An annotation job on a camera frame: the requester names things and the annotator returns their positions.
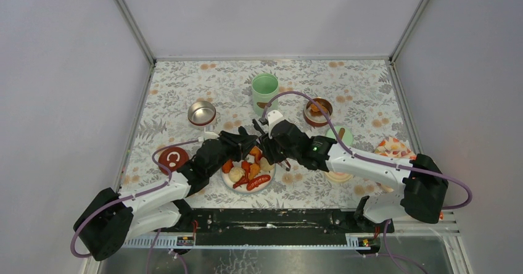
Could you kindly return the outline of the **black tongs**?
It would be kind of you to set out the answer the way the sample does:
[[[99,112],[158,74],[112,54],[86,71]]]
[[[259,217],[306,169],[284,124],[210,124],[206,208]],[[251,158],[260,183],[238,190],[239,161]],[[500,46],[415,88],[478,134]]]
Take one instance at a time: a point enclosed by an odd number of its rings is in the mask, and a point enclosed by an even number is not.
[[[263,155],[267,159],[270,165],[278,164],[285,171],[290,171],[291,165],[287,160],[287,156],[284,154],[283,148],[274,139],[269,137],[256,119],[252,120],[253,127],[256,129],[260,136],[258,137],[258,148],[262,151]]]

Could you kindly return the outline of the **fried chicken piece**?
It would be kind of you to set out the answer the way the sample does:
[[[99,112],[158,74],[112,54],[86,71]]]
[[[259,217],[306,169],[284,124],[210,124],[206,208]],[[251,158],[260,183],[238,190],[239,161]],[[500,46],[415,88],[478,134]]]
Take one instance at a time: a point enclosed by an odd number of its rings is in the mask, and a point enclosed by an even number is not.
[[[322,104],[319,104],[319,106],[311,104],[308,111],[311,116],[320,116],[322,115],[322,112],[329,114],[328,108],[324,107]]]
[[[254,179],[260,173],[260,166],[256,163],[252,163],[249,167],[248,179]]]

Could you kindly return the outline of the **rice ball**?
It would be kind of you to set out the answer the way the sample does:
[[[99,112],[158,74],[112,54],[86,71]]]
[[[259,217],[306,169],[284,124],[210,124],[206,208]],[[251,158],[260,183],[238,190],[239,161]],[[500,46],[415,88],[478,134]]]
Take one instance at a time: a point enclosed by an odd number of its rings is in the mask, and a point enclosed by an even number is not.
[[[244,177],[244,175],[245,175],[245,170],[241,167],[235,166],[229,171],[228,178],[231,182],[237,183]]]
[[[274,169],[274,164],[270,164],[266,157],[262,157],[259,161],[260,169],[264,172],[270,172]]]

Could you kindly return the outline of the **steel bowl red band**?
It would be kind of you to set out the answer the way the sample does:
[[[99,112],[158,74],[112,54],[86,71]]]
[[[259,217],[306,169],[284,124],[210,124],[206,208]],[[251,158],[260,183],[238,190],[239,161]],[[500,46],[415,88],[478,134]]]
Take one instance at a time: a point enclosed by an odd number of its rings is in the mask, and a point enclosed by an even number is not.
[[[323,98],[314,98],[316,104],[308,101],[303,108],[303,117],[307,124],[313,127],[322,127],[327,125],[327,118],[323,112],[330,117],[333,113],[332,104]]]
[[[216,117],[215,106],[208,101],[197,101],[187,111],[187,119],[197,127],[211,124]]]

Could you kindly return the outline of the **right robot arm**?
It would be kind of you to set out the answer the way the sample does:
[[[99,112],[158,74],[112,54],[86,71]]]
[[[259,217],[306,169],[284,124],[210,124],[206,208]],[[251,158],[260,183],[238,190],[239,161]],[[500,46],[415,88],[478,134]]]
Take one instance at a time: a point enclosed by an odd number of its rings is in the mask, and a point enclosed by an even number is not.
[[[353,216],[360,231],[369,232],[379,223],[405,215],[430,224],[440,219],[448,182],[439,178],[428,156],[409,160],[347,151],[336,140],[308,136],[287,120],[269,124],[260,148],[271,164],[292,159],[309,170],[349,174],[390,187],[390,193],[361,198]]]

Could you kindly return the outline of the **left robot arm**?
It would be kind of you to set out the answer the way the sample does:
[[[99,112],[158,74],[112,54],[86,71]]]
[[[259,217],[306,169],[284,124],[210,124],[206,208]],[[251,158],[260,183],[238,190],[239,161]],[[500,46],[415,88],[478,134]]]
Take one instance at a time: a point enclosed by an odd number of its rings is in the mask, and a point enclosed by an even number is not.
[[[188,229],[191,215],[178,208],[176,201],[204,188],[227,161],[244,159],[257,140],[244,127],[239,127],[237,134],[212,133],[200,140],[201,147],[175,171],[160,163],[157,153],[153,153],[153,163],[168,173],[167,178],[125,193],[112,188],[98,192],[73,226],[70,252],[78,258],[102,261],[137,235],[167,227]]]

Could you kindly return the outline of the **orange drumstick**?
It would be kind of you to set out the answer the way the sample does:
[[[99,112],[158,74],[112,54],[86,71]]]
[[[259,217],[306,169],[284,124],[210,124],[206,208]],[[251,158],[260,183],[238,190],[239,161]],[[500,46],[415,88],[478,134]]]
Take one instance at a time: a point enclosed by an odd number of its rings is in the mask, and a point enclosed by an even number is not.
[[[233,161],[232,160],[227,160],[224,163],[224,165],[222,166],[221,171],[223,173],[229,173],[233,167],[234,167]]]

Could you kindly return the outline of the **white plate with food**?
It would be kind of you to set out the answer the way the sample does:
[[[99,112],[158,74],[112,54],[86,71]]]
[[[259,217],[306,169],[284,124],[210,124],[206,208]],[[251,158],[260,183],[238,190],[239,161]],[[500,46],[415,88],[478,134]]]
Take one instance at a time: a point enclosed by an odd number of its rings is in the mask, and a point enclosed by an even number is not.
[[[253,194],[274,180],[276,167],[270,165],[262,150],[255,146],[244,159],[228,160],[220,171],[227,187],[241,194]]]

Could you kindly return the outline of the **red sausage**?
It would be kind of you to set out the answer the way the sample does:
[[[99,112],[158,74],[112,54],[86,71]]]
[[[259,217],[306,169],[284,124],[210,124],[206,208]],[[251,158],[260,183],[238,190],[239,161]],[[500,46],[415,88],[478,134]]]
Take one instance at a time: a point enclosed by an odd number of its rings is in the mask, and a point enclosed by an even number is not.
[[[257,176],[257,177],[255,177],[254,179],[250,180],[247,183],[246,189],[248,191],[251,191],[251,190],[259,187],[263,183],[266,183],[266,182],[268,182],[270,180],[271,180],[271,176],[270,175],[260,175],[260,176]]]

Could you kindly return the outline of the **green cylindrical container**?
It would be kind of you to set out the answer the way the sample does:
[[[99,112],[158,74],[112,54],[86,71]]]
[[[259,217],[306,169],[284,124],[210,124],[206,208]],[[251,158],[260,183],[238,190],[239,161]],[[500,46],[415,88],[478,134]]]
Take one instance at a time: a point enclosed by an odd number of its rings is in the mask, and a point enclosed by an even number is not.
[[[251,92],[253,110],[261,116],[267,103],[279,93],[278,79],[271,73],[258,74],[251,82]]]

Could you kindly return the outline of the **red round lid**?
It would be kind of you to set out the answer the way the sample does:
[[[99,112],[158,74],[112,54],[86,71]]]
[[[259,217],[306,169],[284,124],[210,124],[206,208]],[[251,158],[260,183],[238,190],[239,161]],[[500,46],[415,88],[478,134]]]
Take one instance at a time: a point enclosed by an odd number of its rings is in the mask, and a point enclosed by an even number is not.
[[[169,171],[174,172],[188,160],[189,154],[183,148],[169,147],[160,153],[157,162],[160,164],[160,171],[164,175],[168,175],[168,172],[162,166],[165,166]]]

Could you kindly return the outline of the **floral table mat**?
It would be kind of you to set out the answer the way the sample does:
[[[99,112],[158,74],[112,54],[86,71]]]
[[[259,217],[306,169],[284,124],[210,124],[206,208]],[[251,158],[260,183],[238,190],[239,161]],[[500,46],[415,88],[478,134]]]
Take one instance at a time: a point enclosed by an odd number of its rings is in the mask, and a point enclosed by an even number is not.
[[[384,60],[161,61],[154,68],[120,189],[166,179],[152,161],[152,153],[162,147],[181,143],[189,155],[196,152],[195,139],[202,129],[189,122],[187,111],[197,101],[215,106],[215,132],[235,132],[243,126],[255,133],[252,120],[258,115],[251,82],[261,73],[271,73],[279,82],[279,93],[269,101],[271,108],[308,135],[331,132],[328,126],[307,124],[303,117],[310,98],[323,98],[332,104],[331,121],[346,145],[374,152],[391,136],[412,150]],[[217,173],[187,201],[194,208],[354,208],[361,197],[386,191],[388,187],[358,177],[334,183],[324,172],[293,162],[288,172],[277,167],[274,180],[259,192],[233,191]]]

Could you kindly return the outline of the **cream round lid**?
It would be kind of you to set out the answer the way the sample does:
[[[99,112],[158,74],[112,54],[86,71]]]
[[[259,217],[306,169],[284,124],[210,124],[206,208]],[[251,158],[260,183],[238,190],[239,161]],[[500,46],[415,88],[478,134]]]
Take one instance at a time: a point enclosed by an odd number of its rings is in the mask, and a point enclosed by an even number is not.
[[[325,172],[325,177],[334,183],[344,183],[353,178],[353,175],[347,173],[338,173],[338,172]]]

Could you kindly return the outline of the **orange floral cloth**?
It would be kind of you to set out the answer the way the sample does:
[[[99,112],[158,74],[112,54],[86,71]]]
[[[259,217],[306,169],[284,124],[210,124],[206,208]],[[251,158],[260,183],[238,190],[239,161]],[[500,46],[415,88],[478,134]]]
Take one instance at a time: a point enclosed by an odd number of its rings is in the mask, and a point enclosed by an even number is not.
[[[389,136],[384,138],[374,150],[375,154],[391,157],[414,160],[417,155],[402,141]]]

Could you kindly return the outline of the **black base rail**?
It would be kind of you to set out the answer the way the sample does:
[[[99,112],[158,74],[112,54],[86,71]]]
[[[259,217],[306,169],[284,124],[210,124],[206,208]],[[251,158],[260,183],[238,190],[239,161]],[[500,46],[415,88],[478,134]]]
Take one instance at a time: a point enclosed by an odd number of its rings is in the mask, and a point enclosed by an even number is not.
[[[233,228],[314,229],[328,233],[371,233],[376,226],[344,209],[193,209],[169,233],[224,233]]]

